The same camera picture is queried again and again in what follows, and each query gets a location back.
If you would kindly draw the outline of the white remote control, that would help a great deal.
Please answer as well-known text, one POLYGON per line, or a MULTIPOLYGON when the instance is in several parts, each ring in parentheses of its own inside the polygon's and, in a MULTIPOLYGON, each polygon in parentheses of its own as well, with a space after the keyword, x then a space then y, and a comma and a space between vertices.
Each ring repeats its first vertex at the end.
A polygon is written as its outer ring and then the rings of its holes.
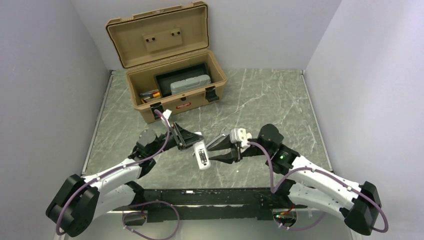
POLYGON ((193 145, 194 156, 196 157, 196 161, 200 170, 207 170, 211 167, 211 162, 209 160, 208 151, 206 148, 205 141, 202 139, 196 142, 193 145))

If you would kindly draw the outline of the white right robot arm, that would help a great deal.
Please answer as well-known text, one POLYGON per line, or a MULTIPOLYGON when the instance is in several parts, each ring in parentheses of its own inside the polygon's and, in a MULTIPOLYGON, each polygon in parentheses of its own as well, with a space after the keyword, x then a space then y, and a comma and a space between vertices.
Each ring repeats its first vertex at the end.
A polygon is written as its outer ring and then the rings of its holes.
POLYGON ((389 230, 388 218, 373 183, 360 184, 327 171, 284 145, 283 140, 277 127, 268 123, 261 127, 256 138, 244 128, 234 128, 206 149, 209 152, 228 149, 226 154, 210 157, 226 164, 265 156, 270 192, 282 208, 301 205, 318 209, 338 217, 364 236, 389 230))

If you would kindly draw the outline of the black AAA battery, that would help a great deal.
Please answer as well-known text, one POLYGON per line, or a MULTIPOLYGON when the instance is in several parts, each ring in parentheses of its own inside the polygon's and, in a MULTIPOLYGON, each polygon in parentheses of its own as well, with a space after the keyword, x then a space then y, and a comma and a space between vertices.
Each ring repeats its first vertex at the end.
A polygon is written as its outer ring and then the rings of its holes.
POLYGON ((204 151, 204 154, 203 154, 203 156, 204 156, 204 166, 207 166, 208 165, 208 157, 207 157, 207 154, 206 154, 206 152, 205 152, 205 150, 203 149, 203 151, 204 151))
POLYGON ((197 152, 199 165, 202 166, 204 164, 204 151, 201 149, 197 152))

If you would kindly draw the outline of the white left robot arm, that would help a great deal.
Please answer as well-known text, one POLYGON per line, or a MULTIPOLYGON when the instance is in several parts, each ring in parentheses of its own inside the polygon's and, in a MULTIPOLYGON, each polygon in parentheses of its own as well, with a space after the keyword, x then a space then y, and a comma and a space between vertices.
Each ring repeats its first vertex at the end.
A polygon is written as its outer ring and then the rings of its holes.
POLYGON ((60 234, 76 237, 93 220, 111 210, 124 206, 137 210, 145 201, 145 190, 135 181, 153 169, 154 157, 174 147, 188 149, 203 139, 201 132, 188 131, 176 122, 161 135, 152 129, 143 130, 130 155, 122 162, 96 174, 69 176, 45 215, 59 226, 60 234))

